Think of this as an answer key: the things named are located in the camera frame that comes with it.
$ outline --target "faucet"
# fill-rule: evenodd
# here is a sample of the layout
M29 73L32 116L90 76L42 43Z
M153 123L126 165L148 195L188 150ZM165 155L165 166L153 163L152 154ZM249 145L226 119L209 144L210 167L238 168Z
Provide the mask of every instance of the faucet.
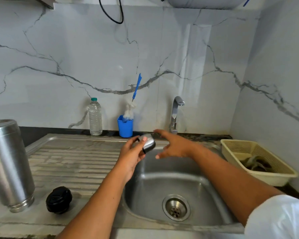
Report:
M178 106L184 106L185 102L180 96L176 96L173 102L173 109L171 111L171 124L169 125L169 130L173 134L177 134L176 130L176 116L178 111Z

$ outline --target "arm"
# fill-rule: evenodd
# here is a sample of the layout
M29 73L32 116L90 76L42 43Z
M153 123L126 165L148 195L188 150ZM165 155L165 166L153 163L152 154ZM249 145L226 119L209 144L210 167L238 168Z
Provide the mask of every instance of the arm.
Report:
M156 156L190 157L211 181L227 206L244 226L251 212L267 199L283 194L278 189L238 169L200 144L164 130L155 130L170 144Z
M122 147L114 168L78 215L58 235L58 239L110 237L123 188L131 179L137 163L145 157L141 151L147 138L132 148L136 139L131 138Z

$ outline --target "black bottle lid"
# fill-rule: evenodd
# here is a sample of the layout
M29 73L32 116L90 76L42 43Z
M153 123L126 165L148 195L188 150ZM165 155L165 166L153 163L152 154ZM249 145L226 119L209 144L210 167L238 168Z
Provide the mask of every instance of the black bottle lid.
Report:
M64 186L57 187L47 197L47 209L49 212L63 214L68 210L71 201L71 191Z

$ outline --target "hand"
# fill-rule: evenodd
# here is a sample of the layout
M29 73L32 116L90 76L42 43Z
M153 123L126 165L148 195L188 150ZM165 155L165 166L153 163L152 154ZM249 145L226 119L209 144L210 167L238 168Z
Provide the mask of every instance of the hand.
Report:
M143 153L143 146L147 141L147 137L144 137L134 148L132 145L135 143L139 136L132 137L126 144L121 148L120 156L114 166L114 168L119 168L125 173L125 183L127 183L135 170L136 165L141 161L145 154Z
M196 143L186 138L161 129L156 129L154 132L159 133L161 137L166 138L170 143L164 147L163 152L155 156L156 159L165 157L191 157L191 151L197 146Z

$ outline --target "person's right hand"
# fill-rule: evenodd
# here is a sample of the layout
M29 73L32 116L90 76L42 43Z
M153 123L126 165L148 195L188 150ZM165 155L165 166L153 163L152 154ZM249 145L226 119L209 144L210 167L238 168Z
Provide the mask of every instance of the person's right hand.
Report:
M164 151L155 156L156 159L165 157L191 157L191 151L195 149L196 143L187 140L181 136L169 133L168 131L156 129L154 132L159 133L161 137L169 141L169 145L164 147Z

